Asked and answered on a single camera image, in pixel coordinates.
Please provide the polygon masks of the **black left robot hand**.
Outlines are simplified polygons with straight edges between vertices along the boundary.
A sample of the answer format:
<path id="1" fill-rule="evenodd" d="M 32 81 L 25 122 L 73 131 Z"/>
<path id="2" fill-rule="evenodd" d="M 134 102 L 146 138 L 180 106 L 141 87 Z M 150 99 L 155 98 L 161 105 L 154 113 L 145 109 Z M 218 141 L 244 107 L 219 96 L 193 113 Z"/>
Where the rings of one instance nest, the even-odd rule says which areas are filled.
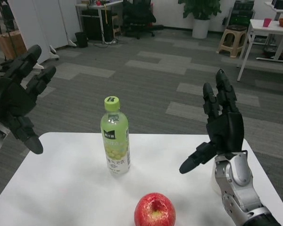
<path id="1" fill-rule="evenodd" d="M 41 154 L 43 147 L 27 114 L 36 106 L 37 97 L 46 89 L 56 67 L 34 75 L 25 88 L 21 82 L 33 70 L 41 53 L 39 45 L 31 46 L 16 59 L 2 63 L 0 76 L 0 123 L 35 154 Z"/>

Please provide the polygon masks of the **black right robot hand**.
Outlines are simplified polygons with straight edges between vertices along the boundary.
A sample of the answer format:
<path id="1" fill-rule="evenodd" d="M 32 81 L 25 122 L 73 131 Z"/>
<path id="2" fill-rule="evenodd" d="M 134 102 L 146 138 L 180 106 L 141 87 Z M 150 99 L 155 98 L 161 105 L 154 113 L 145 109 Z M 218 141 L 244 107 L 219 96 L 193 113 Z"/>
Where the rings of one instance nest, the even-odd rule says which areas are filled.
<path id="1" fill-rule="evenodd" d="M 208 116 L 206 129 L 210 141 L 200 144 L 180 166 L 185 174 L 200 164 L 205 164 L 217 155 L 242 151 L 244 125 L 242 114 L 236 106 L 237 97 L 225 72 L 216 73 L 215 95 L 211 85 L 203 85 L 204 113 Z"/>

